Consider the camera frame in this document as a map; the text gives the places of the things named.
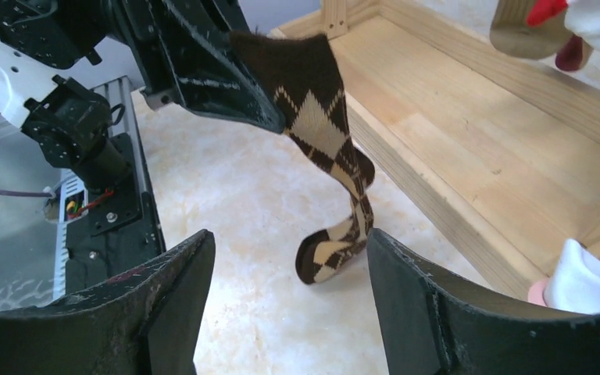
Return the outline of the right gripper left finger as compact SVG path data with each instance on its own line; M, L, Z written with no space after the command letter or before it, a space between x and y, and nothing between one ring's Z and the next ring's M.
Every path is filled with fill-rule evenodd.
M200 230L38 308L0 312L0 374L193 374L216 256Z

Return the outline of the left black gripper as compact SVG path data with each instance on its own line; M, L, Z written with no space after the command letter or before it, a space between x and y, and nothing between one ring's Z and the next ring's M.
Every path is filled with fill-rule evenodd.
M231 47L231 31L249 30L238 2L112 0L103 15L133 54L149 108L175 99L198 116L282 133L284 115Z

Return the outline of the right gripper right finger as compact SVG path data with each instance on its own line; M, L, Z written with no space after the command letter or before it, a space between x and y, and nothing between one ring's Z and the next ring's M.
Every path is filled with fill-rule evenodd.
M367 260L391 374L600 374L600 313L498 293L381 229Z

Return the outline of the brown argyle sock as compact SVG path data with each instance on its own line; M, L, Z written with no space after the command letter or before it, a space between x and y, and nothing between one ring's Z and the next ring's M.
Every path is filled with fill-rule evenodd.
M291 39L233 32L230 43L284 114L284 135L348 193L350 215L298 246L298 278L322 283L365 248L374 224L367 189L376 170L353 144L337 60L325 34Z

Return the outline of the red white striped sock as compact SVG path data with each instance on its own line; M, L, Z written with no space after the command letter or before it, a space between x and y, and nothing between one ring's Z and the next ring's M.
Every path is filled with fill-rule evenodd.
M556 53L554 64L563 72L575 72L600 52L600 1L536 1L526 24L536 27L563 14L563 26L570 39Z

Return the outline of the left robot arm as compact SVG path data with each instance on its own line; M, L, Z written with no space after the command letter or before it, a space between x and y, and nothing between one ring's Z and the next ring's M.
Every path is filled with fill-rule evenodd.
M92 191L114 188L131 167L109 139L111 106L59 75L81 59L98 65L97 44L112 38L131 50L151 108L280 133L283 114L230 44L248 30L236 1L0 1L0 114L50 165Z

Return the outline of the pink laundry basket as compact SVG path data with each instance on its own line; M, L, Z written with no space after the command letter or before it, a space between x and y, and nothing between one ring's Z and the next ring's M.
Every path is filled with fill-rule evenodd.
M560 269L555 274L533 284L527 301L551 309L571 313L600 313L600 269L584 264Z

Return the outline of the tan hanging sock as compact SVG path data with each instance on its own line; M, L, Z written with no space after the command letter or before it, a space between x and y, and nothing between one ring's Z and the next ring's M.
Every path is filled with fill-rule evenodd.
M564 26L565 10L541 21L527 24L527 17L542 1L499 0L489 28L492 46L506 55L530 60L555 56L558 66L577 70L587 62L592 47Z

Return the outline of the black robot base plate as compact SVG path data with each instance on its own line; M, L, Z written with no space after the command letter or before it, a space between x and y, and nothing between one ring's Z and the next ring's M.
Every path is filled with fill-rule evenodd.
M60 171L52 297L57 300L134 268L166 250L127 77L94 88L117 107L110 141L131 165L109 196Z

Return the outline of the wooden drying rack frame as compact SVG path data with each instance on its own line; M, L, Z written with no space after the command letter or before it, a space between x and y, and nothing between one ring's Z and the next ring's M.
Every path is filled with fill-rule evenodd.
M522 298L574 238L600 258L600 91L410 1L329 1L354 138L495 289Z

